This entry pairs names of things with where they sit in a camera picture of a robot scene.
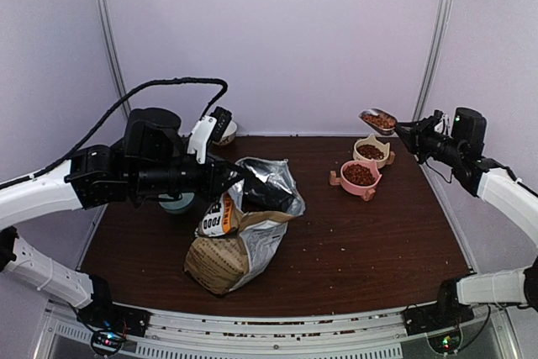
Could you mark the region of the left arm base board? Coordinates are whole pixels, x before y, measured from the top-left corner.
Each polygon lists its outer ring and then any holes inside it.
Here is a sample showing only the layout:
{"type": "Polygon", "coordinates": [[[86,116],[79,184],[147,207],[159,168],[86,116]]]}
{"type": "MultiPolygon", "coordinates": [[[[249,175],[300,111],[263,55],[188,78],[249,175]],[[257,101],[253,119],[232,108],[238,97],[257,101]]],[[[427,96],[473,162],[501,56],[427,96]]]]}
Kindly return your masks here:
{"type": "Polygon", "coordinates": [[[123,336],[111,330],[95,330],[92,332],[90,347],[100,356],[110,356],[118,353],[125,342],[123,336]]]}

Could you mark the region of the silver metal food scoop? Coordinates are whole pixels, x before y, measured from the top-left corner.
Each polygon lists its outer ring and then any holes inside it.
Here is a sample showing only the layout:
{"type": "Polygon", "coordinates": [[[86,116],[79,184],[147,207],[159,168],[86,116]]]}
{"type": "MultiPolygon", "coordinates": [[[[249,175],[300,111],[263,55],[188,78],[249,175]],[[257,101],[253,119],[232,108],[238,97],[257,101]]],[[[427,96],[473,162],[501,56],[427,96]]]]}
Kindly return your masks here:
{"type": "Polygon", "coordinates": [[[397,120],[390,114],[378,108],[368,108],[359,113],[359,119],[383,136],[395,133],[397,120]]]}

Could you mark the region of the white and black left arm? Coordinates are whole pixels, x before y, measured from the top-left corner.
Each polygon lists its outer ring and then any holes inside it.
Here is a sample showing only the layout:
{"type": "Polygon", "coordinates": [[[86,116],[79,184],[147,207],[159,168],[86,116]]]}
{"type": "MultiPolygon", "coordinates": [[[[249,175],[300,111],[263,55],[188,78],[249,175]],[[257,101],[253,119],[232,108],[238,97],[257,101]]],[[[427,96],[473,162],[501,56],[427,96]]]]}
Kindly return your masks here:
{"type": "Polygon", "coordinates": [[[237,165],[208,154],[209,145],[221,139],[231,117],[230,111],[217,107],[182,138],[181,119],[175,113],[137,108],[116,144],[81,149],[46,174],[2,189],[2,270],[87,311],[102,328],[115,327],[121,312],[112,303],[108,283],[33,251],[18,235],[16,224],[116,202],[130,201],[139,207],[146,200],[178,200],[185,193],[213,202],[245,177],[237,165]]]}

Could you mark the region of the right arm base board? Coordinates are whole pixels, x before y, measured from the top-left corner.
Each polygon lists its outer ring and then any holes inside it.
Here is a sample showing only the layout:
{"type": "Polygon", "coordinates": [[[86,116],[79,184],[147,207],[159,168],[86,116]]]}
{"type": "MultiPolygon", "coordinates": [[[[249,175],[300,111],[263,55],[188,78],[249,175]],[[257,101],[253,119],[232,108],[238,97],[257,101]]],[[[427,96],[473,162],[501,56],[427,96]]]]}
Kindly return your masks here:
{"type": "Polygon", "coordinates": [[[427,338],[430,349],[436,354],[450,355],[456,353],[462,345],[462,333],[451,330],[440,334],[429,335],[427,338]]]}

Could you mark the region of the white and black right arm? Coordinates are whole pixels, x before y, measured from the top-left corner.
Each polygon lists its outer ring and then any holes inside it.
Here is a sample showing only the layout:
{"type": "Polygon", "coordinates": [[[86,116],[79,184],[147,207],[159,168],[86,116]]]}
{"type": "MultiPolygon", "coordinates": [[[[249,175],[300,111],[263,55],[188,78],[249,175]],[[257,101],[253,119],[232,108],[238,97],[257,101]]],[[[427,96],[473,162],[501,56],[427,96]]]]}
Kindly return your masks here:
{"type": "MultiPolygon", "coordinates": [[[[537,242],[537,193],[527,187],[509,166],[483,155],[486,118],[478,111],[456,109],[451,132],[436,130],[440,110],[424,119],[397,122],[394,130],[407,151],[422,165],[429,159],[451,169],[451,177],[470,195],[493,206],[527,237],[537,242]]],[[[474,274],[445,281],[442,300],[431,308],[431,319],[446,327],[474,304],[507,304],[537,309],[537,263],[529,267],[474,274]]]]}

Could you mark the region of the brown dog food bag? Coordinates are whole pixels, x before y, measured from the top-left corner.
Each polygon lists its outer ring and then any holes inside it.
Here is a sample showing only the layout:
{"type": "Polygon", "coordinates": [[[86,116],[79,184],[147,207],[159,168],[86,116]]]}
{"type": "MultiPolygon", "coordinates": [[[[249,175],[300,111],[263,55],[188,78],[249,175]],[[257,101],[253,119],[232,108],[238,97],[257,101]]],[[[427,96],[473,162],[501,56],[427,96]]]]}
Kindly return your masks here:
{"type": "Polygon", "coordinates": [[[183,264],[183,271],[214,295],[262,274],[289,221],[306,210],[288,160],[245,157],[236,165],[249,176],[209,205],[183,264]]]}

